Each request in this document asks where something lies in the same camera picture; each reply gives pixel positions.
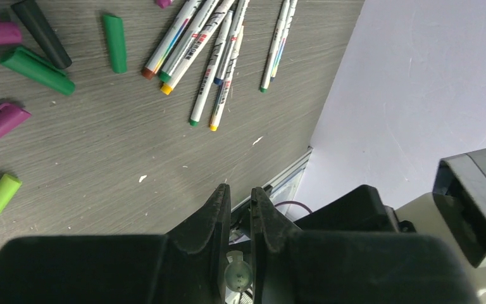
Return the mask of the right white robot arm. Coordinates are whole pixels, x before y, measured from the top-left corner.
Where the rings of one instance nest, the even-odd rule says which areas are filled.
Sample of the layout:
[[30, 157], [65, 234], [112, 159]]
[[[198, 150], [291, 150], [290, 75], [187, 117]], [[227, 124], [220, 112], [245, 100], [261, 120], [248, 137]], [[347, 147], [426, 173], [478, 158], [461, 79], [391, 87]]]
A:
[[300, 303], [486, 303], [486, 148], [441, 159], [399, 208], [362, 185], [297, 224], [340, 234], [313, 247]]

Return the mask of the blue cap marker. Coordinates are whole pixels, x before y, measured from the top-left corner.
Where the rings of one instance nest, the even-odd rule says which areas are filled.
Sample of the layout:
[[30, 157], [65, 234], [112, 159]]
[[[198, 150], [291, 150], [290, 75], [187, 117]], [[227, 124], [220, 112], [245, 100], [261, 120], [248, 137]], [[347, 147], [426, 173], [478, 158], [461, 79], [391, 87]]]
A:
[[226, 39], [225, 47], [222, 52], [221, 61], [219, 67], [217, 69], [216, 75], [214, 77], [214, 83], [218, 86], [222, 84], [225, 79], [228, 63], [230, 60], [230, 56], [235, 46], [236, 39], [242, 27], [242, 23], [244, 21], [244, 17], [246, 14], [246, 10], [248, 7], [250, 0], [240, 0], [238, 1], [237, 7], [233, 14], [232, 24], [230, 26], [230, 30], [228, 33], [228, 37]]

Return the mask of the light green cap marker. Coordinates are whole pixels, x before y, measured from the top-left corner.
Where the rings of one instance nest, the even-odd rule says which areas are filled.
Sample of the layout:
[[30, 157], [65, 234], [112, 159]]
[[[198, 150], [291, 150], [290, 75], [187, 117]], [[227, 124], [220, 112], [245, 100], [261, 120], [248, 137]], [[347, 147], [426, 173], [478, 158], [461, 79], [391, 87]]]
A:
[[196, 102], [194, 104], [194, 108], [189, 118], [189, 124], [192, 127], [198, 126], [198, 123], [201, 119], [201, 115], [203, 113], [205, 104], [208, 99], [209, 91], [213, 84], [213, 78], [215, 76], [215, 72], [217, 72], [218, 66], [220, 64], [220, 56], [225, 48], [225, 41], [227, 39], [232, 24], [233, 15], [234, 15], [234, 10], [233, 9], [228, 10], [226, 17], [221, 23], [221, 27], [217, 35], [217, 38], [215, 39], [213, 50], [211, 52], [211, 56], [209, 57], [208, 65], [204, 73], [204, 77], [202, 78], [199, 92], [197, 93]]

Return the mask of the dark green cap marker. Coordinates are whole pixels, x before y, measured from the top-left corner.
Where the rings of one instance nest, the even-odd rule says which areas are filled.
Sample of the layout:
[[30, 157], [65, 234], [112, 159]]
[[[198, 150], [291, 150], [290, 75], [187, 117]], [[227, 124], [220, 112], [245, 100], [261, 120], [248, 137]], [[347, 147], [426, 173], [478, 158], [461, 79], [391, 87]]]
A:
[[163, 65], [161, 71], [158, 73], [158, 77], [161, 81], [167, 82], [171, 79], [174, 71], [185, 57], [187, 50], [191, 47], [195, 41], [198, 33], [204, 27], [204, 24], [208, 21], [208, 18], [214, 12], [218, 5], [219, 0], [207, 0], [203, 3], [200, 10], [194, 15], [192, 22], [187, 27], [182, 38], [179, 40], [174, 51], [168, 58], [168, 61]]

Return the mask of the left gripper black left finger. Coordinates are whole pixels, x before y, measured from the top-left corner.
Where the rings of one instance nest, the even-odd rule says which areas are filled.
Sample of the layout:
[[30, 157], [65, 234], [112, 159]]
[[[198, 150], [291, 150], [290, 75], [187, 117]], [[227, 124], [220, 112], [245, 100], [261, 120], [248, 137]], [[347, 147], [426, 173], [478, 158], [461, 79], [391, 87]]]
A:
[[32, 236], [0, 249], [0, 303], [223, 303], [230, 187], [166, 234]]

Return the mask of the magenta cap marker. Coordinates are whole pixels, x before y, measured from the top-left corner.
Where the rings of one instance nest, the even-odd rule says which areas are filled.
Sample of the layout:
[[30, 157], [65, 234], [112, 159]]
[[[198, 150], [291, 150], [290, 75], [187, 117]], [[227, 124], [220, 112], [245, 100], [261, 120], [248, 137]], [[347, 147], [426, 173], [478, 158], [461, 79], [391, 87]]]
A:
[[162, 9], [169, 7], [173, 0], [155, 0], [155, 3]]

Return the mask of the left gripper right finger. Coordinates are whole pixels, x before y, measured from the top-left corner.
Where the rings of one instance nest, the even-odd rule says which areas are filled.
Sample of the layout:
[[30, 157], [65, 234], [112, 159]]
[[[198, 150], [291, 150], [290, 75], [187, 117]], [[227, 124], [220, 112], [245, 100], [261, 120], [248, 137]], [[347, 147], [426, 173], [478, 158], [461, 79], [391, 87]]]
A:
[[399, 232], [359, 186], [296, 222], [251, 193], [255, 303], [478, 303], [445, 242]]

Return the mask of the black cap marker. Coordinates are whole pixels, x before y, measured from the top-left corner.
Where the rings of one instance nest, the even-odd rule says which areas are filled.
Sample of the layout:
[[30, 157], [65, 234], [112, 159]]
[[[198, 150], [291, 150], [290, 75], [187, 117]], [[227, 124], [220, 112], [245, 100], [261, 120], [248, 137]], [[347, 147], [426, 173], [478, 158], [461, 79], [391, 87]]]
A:
[[141, 70], [143, 77], [151, 80], [157, 74], [201, 3], [200, 0], [184, 2], [165, 36]]

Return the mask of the purple cap marker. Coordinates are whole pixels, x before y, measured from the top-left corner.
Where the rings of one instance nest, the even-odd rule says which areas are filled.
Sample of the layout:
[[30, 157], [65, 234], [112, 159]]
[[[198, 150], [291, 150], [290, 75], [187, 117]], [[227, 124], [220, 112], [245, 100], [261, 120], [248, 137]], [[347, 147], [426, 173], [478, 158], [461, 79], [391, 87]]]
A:
[[271, 75], [270, 75], [270, 81], [271, 82], [274, 81], [276, 74], [278, 72], [278, 66], [279, 66], [280, 60], [282, 58], [282, 53], [284, 51], [286, 40], [287, 40], [289, 31], [290, 31], [290, 26], [291, 26], [291, 23], [292, 23], [292, 20], [293, 20], [295, 11], [296, 11], [297, 2], [298, 2], [298, 0], [292, 0], [290, 2], [290, 5], [289, 5], [289, 9], [288, 9], [288, 12], [287, 12], [287, 18], [286, 18], [285, 25], [284, 25], [284, 28], [283, 28], [283, 31], [282, 31], [281, 40], [280, 40], [280, 43], [279, 43], [278, 52], [277, 52], [277, 55], [275, 57], [273, 70], [272, 70]]

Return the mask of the dark green pen cap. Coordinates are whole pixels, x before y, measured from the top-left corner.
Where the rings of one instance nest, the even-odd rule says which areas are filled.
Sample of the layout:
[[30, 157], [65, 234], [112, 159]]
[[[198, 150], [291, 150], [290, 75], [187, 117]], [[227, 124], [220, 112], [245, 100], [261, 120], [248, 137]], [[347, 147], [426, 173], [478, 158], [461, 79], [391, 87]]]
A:
[[75, 92], [75, 84], [64, 70], [23, 46], [17, 46], [0, 56], [0, 65], [65, 96]]

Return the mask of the black pen cap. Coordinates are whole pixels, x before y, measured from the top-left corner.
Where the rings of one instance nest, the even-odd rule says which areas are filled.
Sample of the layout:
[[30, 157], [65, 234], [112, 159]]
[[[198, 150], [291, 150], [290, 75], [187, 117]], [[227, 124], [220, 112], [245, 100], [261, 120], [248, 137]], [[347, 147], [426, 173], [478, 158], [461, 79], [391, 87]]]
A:
[[71, 58], [36, 1], [19, 1], [12, 4], [11, 9], [56, 68], [66, 69], [72, 65]]

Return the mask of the orange cap marker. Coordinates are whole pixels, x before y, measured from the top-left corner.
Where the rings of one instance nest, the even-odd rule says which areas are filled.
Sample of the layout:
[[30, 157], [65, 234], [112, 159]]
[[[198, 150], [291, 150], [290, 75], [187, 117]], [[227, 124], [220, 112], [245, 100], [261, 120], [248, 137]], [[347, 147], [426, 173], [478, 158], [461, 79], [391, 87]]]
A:
[[165, 82], [161, 87], [161, 92], [169, 95], [174, 90], [174, 88], [180, 82], [181, 78], [185, 75], [191, 64], [193, 64], [198, 54], [203, 50], [204, 46], [210, 40], [211, 36], [214, 34], [219, 24], [224, 20], [233, 3], [234, 0], [226, 0], [223, 1], [219, 5], [219, 7], [217, 7], [215, 12], [206, 22], [204, 28], [200, 31], [193, 45], [191, 45], [189, 50], [186, 52], [183, 61], [178, 65], [170, 80], [168, 82]]
[[227, 72], [225, 74], [225, 79], [222, 82], [220, 92], [219, 92], [218, 97], [216, 99], [215, 110], [214, 110], [214, 112], [211, 116], [211, 120], [210, 120], [210, 123], [209, 123], [209, 129], [213, 132], [217, 131], [217, 129], [220, 125], [221, 116], [223, 114], [223, 110], [224, 110], [226, 102], [227, 102], [228, 93], [229, 93], [231, 85], [232, 85], [234, 70], [235, 70], [235, 67], [236, 67], [236, 64], [237, 64], [237, 60], [238, 60], [239, 52], [240, 52], [240, 47], [241, 47], [243, 36], [244, 36], [244, 28], [245, 28], [244, 25], [241, 26], [241, 29], [238, 33], [236, 40], [235, 40], [234, 48], [233, 48], [233, 50], [230, 54]]

